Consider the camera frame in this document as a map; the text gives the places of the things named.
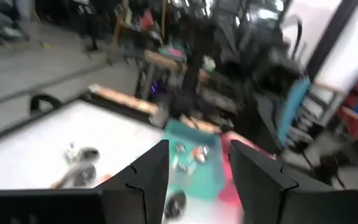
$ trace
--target metal part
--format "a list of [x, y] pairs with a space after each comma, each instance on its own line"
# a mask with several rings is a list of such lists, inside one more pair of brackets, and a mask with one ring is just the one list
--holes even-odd
[[72, 164], [78, 159], [79, 150], [75, 147], [74, 143], [70, 143], [70, 148], [67, 149], [64, 153], [67, 163]]
[[182, 143], [178, 143], [175, 145], [175, 149], [177, 151], [177, 154], [183, 154], [186, 152], [186, 147]]
[[208, 154], [209, 154], [208, 146], [198, 146], [193, 151], [193, 157], [195, 161], [197, 161], [199, 164], [204, 164], [206, 162]]
[[177, 165], [177, 169], [178, 169], [178, 171], [180, 171], [180, 172], [187, 172], [188, 166], [186, 166], [186, 165], [184, 165], [184, 164], [178, 164], [178, 165]]
[[166, 220], [177, 219], [183, 215], [186, 208], [186, 194], [179, 191], [173, 194], [165, 204], [164, 218]]
[[83, 187], [90, 184], [96, 178], [96, 168], [94, 165], [83, 167], [74, 177], [73, 186]]
[[95, 178], [95, 166], [82, 163], [70, 168], [58, 182], [53, 184], [52, 188], [63, 189], [66, 187], [82, 187], [91, 183]]
[[94, 162], [99, 159], [100, 153], [94, 147], [83, 147], [80, 149], [81, 162]]

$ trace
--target black frame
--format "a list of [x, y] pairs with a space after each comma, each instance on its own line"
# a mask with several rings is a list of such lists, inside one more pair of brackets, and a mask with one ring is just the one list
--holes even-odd
[[357, 8], [358, 0], [342, 0], [338, 5], [306, 66], [310, 80], [317, 76]]
[[130, 108], [126, 105], [122, 105], [120, 103], [111, 101], [109, 99], [106, 99], [106, 98], [98, 95], [97, 93], [93, 93], [90, 90], [86, 90], [86, 91], [80, 93], [79, 95], [76, 95], [72, 99], [65, 101], [58, 108], [53, 108], [48, 111], [40, 112], [39, 114], [31, 116], [30, 118], [27, 118], [25, 120], [19, 121], [18, 123], [13, 124], [12, 126], [9, 126], [6, 129], [0, 130], [0, 139], [7, 136], [8, 134], [13, 133], [14, 131], [17, 131], [20, 128], [23, 128], [35, 121], [38, 121], [50, 114], [62, 109], [62, 108], [65, 108], [66, 106], [73, 103], [74, 101], [84, 101], [84, 102], [90, 103], [92, 105], [96, 105], [100, 108], [121, 114], [123, 116], [130, 117], [135, 120], [138, 120], [138, 121], [148, 124], [150, 126], [158, 127], [158, 126], [154, 126], [150, 123], [150, 121], [149, 121], [150, 115], [148, 113], [144, 113], [137, 109]]

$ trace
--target black pole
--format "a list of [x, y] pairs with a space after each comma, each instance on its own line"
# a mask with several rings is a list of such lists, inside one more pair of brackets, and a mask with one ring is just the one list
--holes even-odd
[[213, 33], [215, 25], [210, 24], [197, 24], [197, 21], [193, 21], [195, 24], [193, 27], [195, 47], [192, 51], [193, 60], [189, 62], [185, 77], [182, 83], [182, 90], [188, 93], [193, 93], [198, 83], [198, 73], [203, 67], [204, 55], [210, 52], [210, 48], [213, 45]]
[[317, 76], [323, 63], [331, 53], [335, 43], [340, 38], [342, 31], [357, 8], [358, 0], [342, 0], [339, 4], [306, 66], [306, 70], [311, 80]]

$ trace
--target white panel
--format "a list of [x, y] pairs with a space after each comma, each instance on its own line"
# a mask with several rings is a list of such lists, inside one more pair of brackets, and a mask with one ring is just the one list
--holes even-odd
[[318, 96], [320, 100], [323, 100], [325, 103], [329, 103], [335, 96], [332, 90], [327, 90], [325, 88], [316, 85], [310, 88], [310, 93]]
[[347, 93], [358, 80], [358, 10], [344, 29], [315, 82]]
[[[328, 22], [336, 12], [341, 0], [330, 1], [307, 1], [294, 0], [288, 9], [287, 16], [298, 16], [303, 23], [303, 34], [298, 53], [305, 46], [300, 58], [301, 64], [306, 66], [312, 56], [321, 36], [324, 34]], [[291, 40], [290, 53], [296, 41], [297, 27], [291, 26], [283, 30], [284, 37]]]
[[100, 151], [98, 179], [115, 175], [162, 134], [125, 116], [74, 103], [0, 141], [0, 189], [49, 188], [69, 169], [63, 155], [70, 142]]

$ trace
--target small metal component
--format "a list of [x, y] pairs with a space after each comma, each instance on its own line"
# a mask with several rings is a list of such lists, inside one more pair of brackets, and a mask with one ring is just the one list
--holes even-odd
[[192, 162], [187, 168], [187, 175], [191, 176], [197, 168], [197, 163]]
[[178, 161], [179, 161], [179, 157], [178, 157], [178, 155], [175, 155], [175, 157], [172, 160], [172, 169], [175, 170], [177, 168]]
[[70, 148], [66, 150], [64, 154], [67, 163], [71, 164], [75, 162], [77, 160], [78, 153], [79, 151], [76, 148], [74, 148], [74, 144], [70, 143]]
[[177, 154], [183, 154], [186, 152], [186, 147], [182, 143], [178, 143], [175, 145], [175, 149], [177, 151]]
[[209, 154], [208, 146], [198, 146], [193, 151], [194, 159], [200, 164], [204, 164], [206, 162], [208, 154]]
[[180, 172], [187, 172], [188, 167], [187, 167], [186, 165], [184, 165], [184, 164], [178, 164], [178, 165], [177, 165], [177, 169], [178, 169], [178, 171], [180, 171]]

